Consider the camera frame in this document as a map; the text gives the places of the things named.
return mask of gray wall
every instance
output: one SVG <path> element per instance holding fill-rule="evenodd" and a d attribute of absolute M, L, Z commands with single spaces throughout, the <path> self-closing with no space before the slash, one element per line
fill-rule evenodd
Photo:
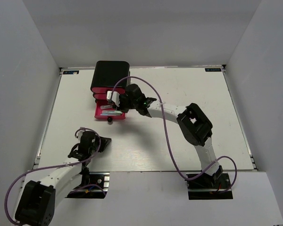
<path fill-rule="evenodd" d="M 227 81 L 283 216 L 283 0 L 262 0 L 228 63 Z"/>
<path fill-rule="evenodd" d="M 33 166 L 59 69 L 21 0 L 0 0 L 0 226 L 10 183 Z M 10 212 L 19 184 L 10 196 Z"/>
<path fill-rule="evenodd" d="M 24 0 L 60 67 L 226 64 L 261 0 Z"/>

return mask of purple cable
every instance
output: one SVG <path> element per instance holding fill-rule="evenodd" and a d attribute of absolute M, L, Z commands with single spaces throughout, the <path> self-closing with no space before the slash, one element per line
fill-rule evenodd
<path fill-rule="evenodd" d="M 78 129 L 76 132 L 75 132 L 75 137 L 77 138 L 77 132 L 81 131 L 81 130 L 89 130 L 89 131 L 92 131 L 95 133 L 95 135 L 97 135 L 98 137 L 99 134 L 97 132 L 95 132 L 94 130 L 92 129 L 89 129 L 89 128 L 84 128 L 84 127 L 81 127 L 80 129 Z M 36 172 L 36 171 L 40 171 L 40 170 L 48 170 L 48 169 L 54 169 L 54 168 L 62 168 L 62 167 L 66 167 L 66 166 L 75 166 L 75 165 L 78 165 L 78 164 L 81 164 L 81 163 L 84 163 L 84 162 L 87 162 L 89 160 L 91 160 L 92 158 L 94 158 L 96 156 L 96 154 L 99 152 L 100 150 L 100 145 L 101 145 L 101 140 L 99 141 L 99 146 L 97 148 L 97 150 L 95 151 L 95 153 L 90 156 L 88 159 L 85 159 L 83 161 L 78 161 L 78 162 L 75 162 L 75 163 L 70 163 L 70 164 L 62 164 L 62 165 L 56 165 L 56 166 L 47 166 L 47 167 L 42 167 L 42 168 L 38 168 L 38 169 L 32 169 L 30 171 L 27 171 L 23 174 L 21 174 L 20 176 L 18 176 L 14 181 L 13 183 L 11 183 L 11 185 L 9 186 L 7 192 L 6 192 L 6 195 L 5 195 L 5 199 L 4 199 L 4 211 L 5 211 L 5 214 L 6 214 L 6 217 L 8 218 L 8 220 L 10 221 L 10 223 L 14 224 L 14 225 L 18 225 L 18 226 L 21 226 L 22 224 L 16 222 L 13 220 L 13 218 L 11 218 L 9 212 L 8 212 L 8 196 L 9 196 L 9 193 L 11 191 L 11 189 L 13 188 L 13 186 L 15 185 L 15 183 L 21 179 L 22 177 L 26 176 L 27 174 L 30 174 L 32 172 Z"/>
<path fill-rule="evenodd" d="M 138 79 L 138 80 L 143 81 L 143 82 L 146 83 L 148 86 L 150 86 L 150 87 L 153 89 L 153 91 L 156 93 L 156 95 L 157 95 L 157 97 L 158 97 L 158 99 L 159 99 L 159 102 L 161 103 L 161 112 L 162 112 L 162 118 L 163 118 L 163 122 L 164 122 L 165 135 L 166 135 L 166 144 L 167 144 L 167 146 L 168 146 L 168 150 L 169 150 L 169 153 L 170 153 L 170 157 L 171 157 L 172 162 L 173 162 L 173 164 L 174 164 L 174 166 L 175 166 L 175 168 L 176 168 L 176 171 L 177 171 L 177 172 L 179 173 L 179 175 L 180 175 L 183 179 L 185 179 L 185 180 L 195 180 L 195 179 L 197 179 L 198 177 L 200 177 L 202 174 L 204 174 L 204 173 L 205 173 L 212 165 L 214 165 L 216 162 L 210 163 L 201 173 L 199 173 L 198 175 L 196 175 L 196 176 L 194 176 L 194 177 L 192 177 L 192 178 L 187 178 L 187 177 L 184 176 L 184 174 L 179 170 L 179 168 L 178 168 L 178 166 L 177 166 L 177 164 L 176 164 L 176 162 L 175 162 L 174 156 L 173 156 L 173 154 L 172 154 L 171 145 L 170 145 L 170 142 L 169 142 L 168 131 L 167 131 L 167 128 L 166 128 L 166 116 L 165 116 L 165 111 L 164 111 L 162 99 L 161 99 L 159 93 L 157 92 L 157 90 L 156 90 L 150 83 L 148 83 L 148 82 L 145 81 L 144 79 L 141 79 L 141 78 L 135 77 L 135 76 L 127 76 L 127 77 L 124 77 L 124 78 L 120 79 L 120 80 L 115 84 L 115 86 L 113 87 L 110 100 L 112 100 L 113 93 L 114 93 L 116 87 L 118 86 L 118 84 L 119 84 L 120 82 L 122 82 L 123 80 L 127 80 L 127 79 L 129 79 L 129 78 L 134 78 L 134 79 Z M 234 185 L 234 183 L 235 183 L 235 181 L 236 181 L 237 172 L 238 172 L 236 163 L 234 162 L 234 160 L 233 160 L 231 157 L 228 157 L 228 156 L 223 155 L 223 156 L 219 157 L 216 161 L 218 161 L 218 160 L 220 160 L 220 159 L 222 159 L 222 158 L 227 158 L 227 159 L 229 159 L 229 160 L 231 160 L 231 161 L 233 162 L 234 167 L 235 167 L 235 177 L 234 177 L 234 180 L 233 180 L 232 184 L 231 184 L 226 190 L 221 191 L 220 193 L 224 193 L 224 192 L 226 192 L 226 191 L 228 191 L 229 189 L 232 188 L 232 186 Z"/>
<path fill-rule="evenodd" d="M 100 190 L 104 193 L 104 195 L 106 195 L 106 192 L 105 192 L 100 186 L 98 186 L 98 185 L 96 185 L 96 184 L 93 184 L 93 185 L 85 185 L 85 186 L 79 187 L 79 188 L 77 188 L 77 189 L 71 191 L 69 194 L 75 193 L 75 192 L 77 192 L 77 191 L 79 191 L 79 190 L 82 190 L 82 189 L 84 189 L 84 188 L 91 187 L 91 186 L 97 187 L 98 189 L 100 189 Z"/>

